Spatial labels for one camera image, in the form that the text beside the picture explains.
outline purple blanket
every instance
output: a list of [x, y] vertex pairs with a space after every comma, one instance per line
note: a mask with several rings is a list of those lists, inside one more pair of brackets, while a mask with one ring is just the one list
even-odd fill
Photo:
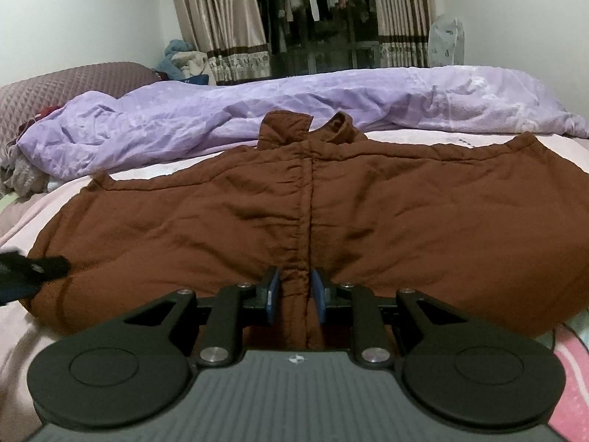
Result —
[[99, 169], [129, 169], [255, 144], [273, 109], [314, 116], [311, 128], [345, 111], [363, 131], [399, 127], [470, 133], [589, 137], [537, 79], [493, 67], [350, 70], [202, 87], [158, 82], [120, 99], [80, 95], [18, 141], [30, 161], [64, 181]]

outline logo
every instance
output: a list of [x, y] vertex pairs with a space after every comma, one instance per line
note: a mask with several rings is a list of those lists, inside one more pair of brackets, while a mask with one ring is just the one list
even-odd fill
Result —
[[289, 361], [292, 362], [295, 365], [298, 364], [302, 364], [303, 362], [305, 362], [307, 359], [305, 359], [303, 356], [299, 355], [299, 354], [295, 354], [289, 357]]

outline gray ribbed surface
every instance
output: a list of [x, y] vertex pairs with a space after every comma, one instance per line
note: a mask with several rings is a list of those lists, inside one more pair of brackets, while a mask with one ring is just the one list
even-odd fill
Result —
[[43, 428], [31, 442], [556, 442], [548, 427], [512, 435], [467, 434], [431, 420], [391, 374], [367, 371], [343, 352], [255, 352], [203, 371], [187, 397], [136, 428], [75, 434]]

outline metal screw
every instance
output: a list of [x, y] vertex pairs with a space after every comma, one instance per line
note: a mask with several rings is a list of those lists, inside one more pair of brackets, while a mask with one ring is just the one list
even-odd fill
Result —
[[373, 364], [388, 361], [390, 357], [391, 353], [382, 347], [370, 347], [362, 351], [362, 359]]
[[223, 362], [229, 353], [222, 347], [207, 347], [200, 351], [200, 358], [207, 362]]

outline round black pad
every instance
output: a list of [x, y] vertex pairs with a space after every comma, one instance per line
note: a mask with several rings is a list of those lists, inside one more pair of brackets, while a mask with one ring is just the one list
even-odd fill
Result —
[[190, 379], [186, 357], [148, 328], [134, 329], [119, 340], [73, 336], [39, 353], [27, 376], [39, 416], [69, 429], [106, 429], [174, 403]]
[[426, 409], [467, 427], [540, 423], [564, 389], [558, 359], [535, 341], [470, 323], [436, 327], [407, 355], [402, 380]]

